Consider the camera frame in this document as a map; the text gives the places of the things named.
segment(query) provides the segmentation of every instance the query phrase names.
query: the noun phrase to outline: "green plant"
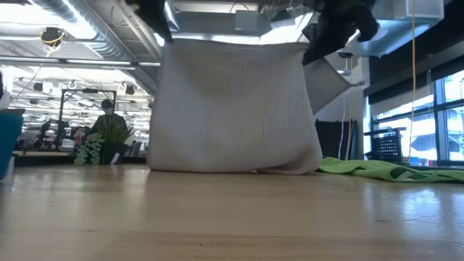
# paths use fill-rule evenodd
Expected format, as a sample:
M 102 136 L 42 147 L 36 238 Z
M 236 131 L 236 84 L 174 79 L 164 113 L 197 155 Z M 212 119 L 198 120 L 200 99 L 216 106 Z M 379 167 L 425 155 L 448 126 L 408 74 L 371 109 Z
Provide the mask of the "green plant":
M 133 128 L 127 128 L 125 122 L 118 117 L 103 117 L 98 130 L 105 142 L 119 144 L 124 143 L 135 132 Z
M 103 142 L 104 139 L 102 139 L 100 133 L 89 135 L 84 145 L 79 148 L 78 155 L 74 159 L 74 164 L 83 165 L 87 162 L 87 157 L 90 154 L 92 156 L 92 163 L 98 165 L 100 163 L 100 150 L 102 149 Z

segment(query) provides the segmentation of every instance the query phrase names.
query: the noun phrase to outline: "hanging plant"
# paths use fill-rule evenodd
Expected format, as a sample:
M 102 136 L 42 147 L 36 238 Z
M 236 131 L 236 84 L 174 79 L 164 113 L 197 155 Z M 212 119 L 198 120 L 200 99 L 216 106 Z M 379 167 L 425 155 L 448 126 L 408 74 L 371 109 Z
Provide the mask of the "hanging plant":
M 100 151 L 102 150 L 102 135 L 100 133 L 95 133 L 87 136 L 86 142 L 78 150 L 78 155 L 74 159 L 75 165 L 83 165 L 87 162 L 87 158 L 91 156 L 91 162 L 94 165 L 100 163 Z

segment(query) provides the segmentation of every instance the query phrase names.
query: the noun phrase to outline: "green cloth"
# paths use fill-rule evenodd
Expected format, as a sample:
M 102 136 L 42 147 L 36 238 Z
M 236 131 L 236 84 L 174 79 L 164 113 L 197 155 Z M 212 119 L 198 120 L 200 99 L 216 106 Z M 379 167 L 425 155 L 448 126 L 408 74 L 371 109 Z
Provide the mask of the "green cloth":
M 464 183 L 462 170 L 414 170 L 378 160 L 339 160 L 325 158 L 319 170 L 324 173 L 356 175 L 366 178 L 380 178 L 396 182 L 460 182 Z

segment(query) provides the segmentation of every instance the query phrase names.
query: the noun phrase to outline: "blue bin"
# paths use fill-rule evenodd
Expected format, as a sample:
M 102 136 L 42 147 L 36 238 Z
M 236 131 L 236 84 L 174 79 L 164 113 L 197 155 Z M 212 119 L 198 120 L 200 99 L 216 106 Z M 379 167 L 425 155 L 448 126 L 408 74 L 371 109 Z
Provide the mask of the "blue bin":
M 0 181 L 7 173 L 17 137 L 21 135 L 22 115 L 0 112 Z

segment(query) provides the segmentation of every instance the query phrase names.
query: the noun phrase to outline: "potted plant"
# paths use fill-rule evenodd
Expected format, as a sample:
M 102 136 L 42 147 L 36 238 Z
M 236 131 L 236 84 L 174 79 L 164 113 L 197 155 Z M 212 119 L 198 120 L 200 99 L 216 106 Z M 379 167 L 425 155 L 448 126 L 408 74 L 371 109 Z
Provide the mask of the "potted plant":
M 79 148 L 74 163 L 83 165 L 90 161 L 98 165 L 121 162 L 129 148 L 124 142 L 133 133 L 133 128 L 126 128 L 116 117 L 104 117 L 98 127 L 98 133 L 88 136 L 84 145 Z

